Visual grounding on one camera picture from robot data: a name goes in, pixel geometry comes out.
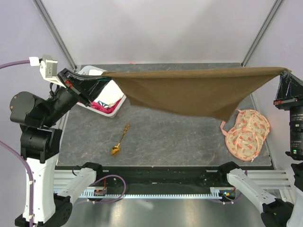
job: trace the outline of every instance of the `white cloth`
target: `white cloth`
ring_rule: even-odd
[[[105,70],[90,70],[89,75],[102,75]],[[110,108],[124,96],[119,86],[111,80],[105,85],[100,95],[95,99],[95,103],[102,105],[104,108]]]

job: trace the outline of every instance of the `orange patterned fabric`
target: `orange patterned fabric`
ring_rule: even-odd
[[[264,140],[270,132],[268,120],[255,110],[238,110],[235,126],[226,132],[222,122],[220,128],[225,136],[228,150],[243,161],[253,161],[261,152]]]

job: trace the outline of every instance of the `gold spoon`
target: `gold spoon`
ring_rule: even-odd
[[[123,139],[123,136],[126,134],[126,132],[127,132],[127,130],[129,129],[130,126],[131,126],[130,124],[127,124],[127,125],[125,126],[123,135],[122,135],[122,137],[121,137],[119,143],[117,144],[117,146],[114,146],[114,147],[112,148],[112,150],[110,151],[110,155],[116,155],[116,154],[119,153],[119,151],[120,151],[120,143],[121,143],[121,140]]]

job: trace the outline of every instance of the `reflective metal surface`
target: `reflective metal surface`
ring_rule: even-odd
[[[65,227],[264,227],[258,210],[242,196],[233,205],[199,199],[125,199],[73,207]]]

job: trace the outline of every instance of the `white wall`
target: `white wall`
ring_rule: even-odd
[[[43,0],[76,64],[241,62],[274,0]]]
[[[302,0],[284,1],[247,67],[286,67],[303,79],[302,12]],[[273,106],[278,85],[279,77],[258,89],[254,96],[261,113],[272,126],[268,142],[274,163],[279,168],[290,170],[290,164],[294,161],[285,155],[285,151],[290,150],[289,112]]]
[[[0,64],[50,54],[68,66],[31,0],[2,0],[0,7]],[[20,91],[48,97],[48,83],[39,68],[20,65],[0,70],[0,140],[20,151],[21,130],[9,120],[9,103]],[[0,147],[0,226],[12,227],[25,205],[25,170],[19,160]]]

